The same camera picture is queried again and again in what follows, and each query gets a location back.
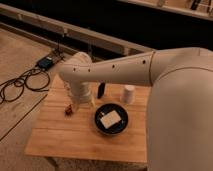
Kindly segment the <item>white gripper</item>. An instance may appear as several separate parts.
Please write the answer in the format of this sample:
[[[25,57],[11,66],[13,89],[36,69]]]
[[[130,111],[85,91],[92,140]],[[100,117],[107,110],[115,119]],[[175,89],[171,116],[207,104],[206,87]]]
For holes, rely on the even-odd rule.
[[[77,111],[81,105],[95,106],[91,87],[88,82],[69,83],[69,96],[72,100],[72,108]]]

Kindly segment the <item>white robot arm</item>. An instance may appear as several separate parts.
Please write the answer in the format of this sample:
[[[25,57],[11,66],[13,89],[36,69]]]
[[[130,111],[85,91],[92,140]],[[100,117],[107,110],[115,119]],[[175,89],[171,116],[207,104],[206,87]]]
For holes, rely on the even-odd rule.
[[[78,52],[59,75],[77,103],[91,99],[91,82],[149,86],[148,171],[213,171],[213,50],[154,50],[96,63]]]

